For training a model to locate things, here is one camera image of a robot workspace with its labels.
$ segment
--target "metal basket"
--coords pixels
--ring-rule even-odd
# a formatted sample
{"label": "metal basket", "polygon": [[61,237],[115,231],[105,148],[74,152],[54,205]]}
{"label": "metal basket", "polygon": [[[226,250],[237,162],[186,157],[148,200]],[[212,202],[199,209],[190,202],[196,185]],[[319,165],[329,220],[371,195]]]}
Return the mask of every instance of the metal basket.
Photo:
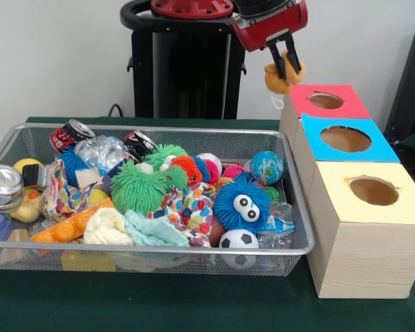
{"label": "metal basket", "polygon": [[[58,127],[61,125],[22,124],[14,127],[0,143],[0,164],[14,165],[22,158],[51,163],[58,153],[50,146],[49,136]],[[222,160],[241,164],[261,150],[278,153],[287,168],[278,188],[284,190],[286,200],[295,206],[296,231],[291,234],[291,247],[283,250],[171,248],[0,241],[0,254],[7,255],[14,261],[0,264],[0,269],[287,276],[301,255],[311,251],[314,244],[311,223],[288,141],[280,133],[227,129],[90,127],[96,135],[120,139],[137,129],[155,142],[181,145],[190,155],[208,151]],[[14,229],[28,229],[31,226],[19,221],[13,223]],[[39,256],[37,250],[41,249],[49,249],[49,253]]]}

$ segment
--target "patterned fabric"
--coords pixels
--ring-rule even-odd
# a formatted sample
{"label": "patterned fabric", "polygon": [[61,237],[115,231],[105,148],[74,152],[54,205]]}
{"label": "patterned fabric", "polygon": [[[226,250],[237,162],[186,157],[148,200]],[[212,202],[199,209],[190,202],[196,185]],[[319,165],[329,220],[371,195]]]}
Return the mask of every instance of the patterned fabric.
{"label": "patterned fabric", "polygon": [[56,221],[69,218],[87,207],[93,186],[82,190],[68,186],[63,160],[56,159],[50,169],[50,185],[41,194],[41,213]]}
{"label": "patterned fabric", "polygon": [[214,193],[215,188],[208,183],[192,183],[184,190],[174,189],[165,196],[161,208],[149,213],[147,218],[167,216],[192,247],[210,247]]}

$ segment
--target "green table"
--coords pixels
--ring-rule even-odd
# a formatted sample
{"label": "green table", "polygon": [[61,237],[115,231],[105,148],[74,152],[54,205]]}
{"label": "green table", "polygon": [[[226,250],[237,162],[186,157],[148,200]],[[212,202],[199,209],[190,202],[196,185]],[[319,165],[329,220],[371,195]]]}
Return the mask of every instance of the green table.
{"label": "green table", "polygon": [[[65,123],[66,118],[29,118]],[[176,126],[175,120],[79,119]],[[178,120],[185,127],[277,129],[278,121]],[[405,300],[318,299],[307,260],[289,277],[0,271],[0,331],[415,331]]]}

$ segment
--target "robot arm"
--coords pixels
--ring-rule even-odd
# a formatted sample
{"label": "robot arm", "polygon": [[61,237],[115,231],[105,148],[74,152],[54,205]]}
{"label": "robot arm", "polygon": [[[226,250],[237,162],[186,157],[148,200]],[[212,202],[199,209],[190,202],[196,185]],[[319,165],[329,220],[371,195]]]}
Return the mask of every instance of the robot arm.
{"label": "robot arm", "polygon": [[252,52],[269,47],[280,79],[286,79],[286,64],[276,43],[286,42],[287,59],[298,74],[302,67],[292,38],[307,24],[305,0],[234,0],[239,16],[232,24],[243,47]]}

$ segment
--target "pink ball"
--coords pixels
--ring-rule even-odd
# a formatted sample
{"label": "pink ball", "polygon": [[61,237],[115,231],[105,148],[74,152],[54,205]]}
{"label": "pink ball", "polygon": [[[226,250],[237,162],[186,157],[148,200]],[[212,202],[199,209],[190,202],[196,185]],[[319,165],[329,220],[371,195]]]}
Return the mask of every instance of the pink ball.
{"label": "pink ball", "polygon": [[210,174],[209,183],[213,185],[213,184],[219,182],[220,174],[219,174],[218,168],[215,165],[215,163],[211,160],[208,160],[208,159],[204,160],[204,162],[206,163],[207,171]]}
{"label": "pink ball", "polygon": [[240,175],[241,173],[245,171],[246,170],[244,169],[243,166],[231,165],[231,166],[226,167],[226,169],[224,170],[223,176],[226,178],[236,178],[238,175]]}

